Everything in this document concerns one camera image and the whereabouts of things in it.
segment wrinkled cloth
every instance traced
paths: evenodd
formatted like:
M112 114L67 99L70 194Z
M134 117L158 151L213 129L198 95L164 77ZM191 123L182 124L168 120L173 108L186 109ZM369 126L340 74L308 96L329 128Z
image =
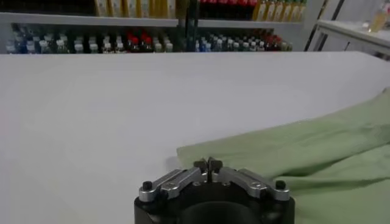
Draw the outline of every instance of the wrinkled cloth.
M177 149L285 180L297 224L390 223L390 89L326 115Z

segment silver bracket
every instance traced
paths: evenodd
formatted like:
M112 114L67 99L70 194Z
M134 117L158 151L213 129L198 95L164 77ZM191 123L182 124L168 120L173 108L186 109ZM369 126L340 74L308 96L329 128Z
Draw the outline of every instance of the silver bracket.
M140 189L139 189L140 201L143 201L143 202L154 201L154 199L156 198L156 196L160 192L161 185L163 183L179 176L182 172L183 172L183 170L179 170L179 169L173 170L172 172L159 178L158 180L156 180L152 183L152 189L150 189L149 191L144 191L144 189L142 187L140 187Z
M267 186L267 191L271 193L272 197L277 201L288 201L290 199L290 190L287 186L284 189L276 189L275 183L265 179L257 173L253 173L247 169L241 169L238 172L245 174Z
M219 173L212 173L212 178L213 182L235 183L243 188L248 195L255 198L261 198L261 193L267 191L275 200L288 201L290 199L287 187L283 190L278 190L273 182L247 169L235 171L229 167L223 167Z
M187 170L184 173L181 173L179 176L175 177L173 180L165 182L161 186L162 191L168 193L168 199L176 198L180 195L180 191L189 185L192 182L206 182L207 173L202 173L200 168L193 167Z

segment red bottle cap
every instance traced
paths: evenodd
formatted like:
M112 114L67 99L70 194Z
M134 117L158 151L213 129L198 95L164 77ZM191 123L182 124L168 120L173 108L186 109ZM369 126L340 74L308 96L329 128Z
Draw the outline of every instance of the red bottle cap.
M146 44L152 44L152 39L150 37L147 37L145 40Z
M138 38L137 37L133 37L132 38L132 43L133 44L138 44Z

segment white tabletop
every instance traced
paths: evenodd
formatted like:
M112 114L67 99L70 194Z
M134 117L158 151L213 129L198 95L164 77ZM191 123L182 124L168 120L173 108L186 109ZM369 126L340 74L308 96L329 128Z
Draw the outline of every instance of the white tabletop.
M176 148L318 117L390 86L357 52L1 55L0 222L133 223Z

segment store shelf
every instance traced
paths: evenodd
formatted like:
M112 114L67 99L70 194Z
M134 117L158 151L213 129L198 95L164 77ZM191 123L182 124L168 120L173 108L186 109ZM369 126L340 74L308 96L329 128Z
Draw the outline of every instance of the store shelf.
M300 27L301 23L278 23L278 22L256 22L256 21L235 21L235 20L211 20L200 19L198 27L209 28L237 28L237 29L270 29L282 27Z
M321 37L317 41L315 51L319 50L325 35L329 35L390 55L390 30L370 33L366 27L363 27L363 23L326 20L318 21L317 29L320 31Z
M87 26L152 26L176 27L177 19L114 18L97 16L0 13L0 23L66 24Z

